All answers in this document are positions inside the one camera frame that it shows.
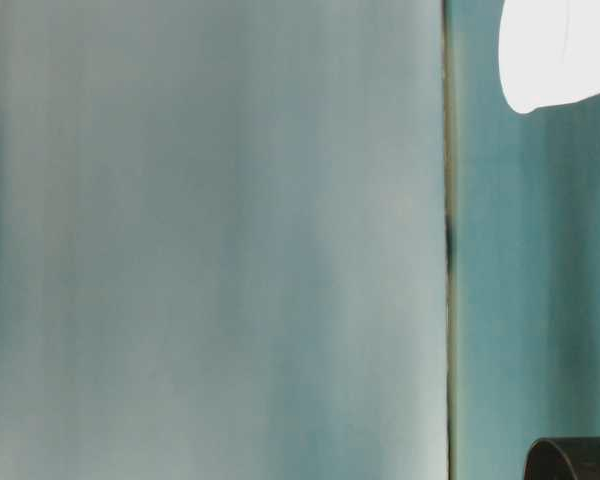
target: teal wall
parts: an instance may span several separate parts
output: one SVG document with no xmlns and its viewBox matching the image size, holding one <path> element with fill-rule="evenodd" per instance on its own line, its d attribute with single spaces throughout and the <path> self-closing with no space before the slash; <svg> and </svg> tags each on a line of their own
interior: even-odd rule
<svg viewBox="0 0 600 480">
<path fill-rule="evenodd" d="M 501 7 L 446 11 L 457 480 L 519 479 L 534 438 L 600 434 L 600 96 L 511 111 Z"/>
<path fill-rule="evenodd" d="M 441 9 L 0 0 L 0 479 L 446 478 Z"/>
</svg>

